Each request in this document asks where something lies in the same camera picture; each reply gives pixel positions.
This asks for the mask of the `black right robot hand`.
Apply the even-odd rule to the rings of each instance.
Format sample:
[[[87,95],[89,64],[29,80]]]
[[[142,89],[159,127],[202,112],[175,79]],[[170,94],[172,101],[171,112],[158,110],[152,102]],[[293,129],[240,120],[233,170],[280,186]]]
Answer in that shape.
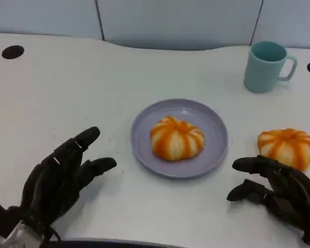
[[[245,179],[229,192],[227,200],[248,200],[264,205],[271,215],[301,230],[303,242],[310,245],[310,179],[293,167],[261,155],[238,158],[232,167],[237,171],[259,174],[272,188]]]

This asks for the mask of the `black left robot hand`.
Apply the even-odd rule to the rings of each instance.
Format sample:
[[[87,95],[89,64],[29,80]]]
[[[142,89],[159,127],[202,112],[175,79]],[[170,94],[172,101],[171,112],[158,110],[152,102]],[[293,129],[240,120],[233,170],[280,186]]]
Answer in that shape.
[[[83,153],[99,136],[99,128],[90,127],[37,164],[24,185],[21,209],[50,225],[72,208],[80,192],[96,177],[116,167],[113,158],[82,160]]]

